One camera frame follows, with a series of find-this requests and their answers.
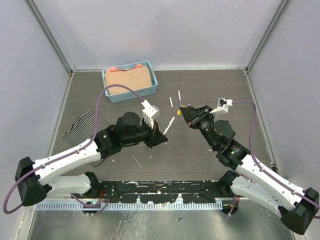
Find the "white pen yellow end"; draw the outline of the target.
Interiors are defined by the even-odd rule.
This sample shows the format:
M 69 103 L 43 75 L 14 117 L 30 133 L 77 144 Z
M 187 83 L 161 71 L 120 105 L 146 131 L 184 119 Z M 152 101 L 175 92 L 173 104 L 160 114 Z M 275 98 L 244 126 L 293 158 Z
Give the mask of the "white pen yellow end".
M 164 136 L 167 134 L 168 130 L 169 130 L 170 127 L 172 126 L 175 118 L 176 118 L 176 116 L 173 116 L 173 117 L 171 118 L 171 120 L 169 121 L 167 127 L 165 128 L 165 130 L 164 130 L 164 132 L 163 132 L 163 135 L 164 135 Z

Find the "white pen blue end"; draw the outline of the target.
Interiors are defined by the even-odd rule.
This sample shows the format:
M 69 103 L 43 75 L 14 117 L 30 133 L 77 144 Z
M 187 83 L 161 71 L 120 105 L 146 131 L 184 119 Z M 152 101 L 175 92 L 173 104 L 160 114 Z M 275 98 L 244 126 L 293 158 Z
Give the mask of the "white pen blue end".
M 182 106 L 182 98 L 181 98 L 181 92 L 179 89 L 177 90 L 177 94 L 178 94 L 179 106 L 181 107 Z

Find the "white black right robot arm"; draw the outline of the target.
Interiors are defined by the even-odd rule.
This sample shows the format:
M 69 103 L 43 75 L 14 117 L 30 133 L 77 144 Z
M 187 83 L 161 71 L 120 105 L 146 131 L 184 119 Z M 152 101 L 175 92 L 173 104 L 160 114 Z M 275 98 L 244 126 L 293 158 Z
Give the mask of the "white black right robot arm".
M 221 107 L 181 106 L 179 111 L 189 128 L 199 130 L 220 163 L 230 170 L 222 177 L 220 192 L 248 198 L 269 209 L 296 234 L 304 235 L 320 208 L 319 193 L 286 180 L 259 161 L 237 142 L 227 120 L 215 120 Z

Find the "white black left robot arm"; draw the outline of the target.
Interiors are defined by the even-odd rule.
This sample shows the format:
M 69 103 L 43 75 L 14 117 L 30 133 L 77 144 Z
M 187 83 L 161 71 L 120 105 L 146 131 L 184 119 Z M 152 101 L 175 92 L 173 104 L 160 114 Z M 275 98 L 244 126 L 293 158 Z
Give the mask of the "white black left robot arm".
M 56 155 L 32 161 L 25 157 L 18 162 L 15 181 L 24 207 L 36 205 L 47 196 L 78 194 L 95 198 L 100 194 L 100 182 L 92 172 L 65 176 L 82 165 L 104 160 L 122 148 L 145 143 L 149 148 L 166 143 L 158 123 L 150 117 L 140 118 L 126 112 L 116 124 L 102 129 L 90 139 Z

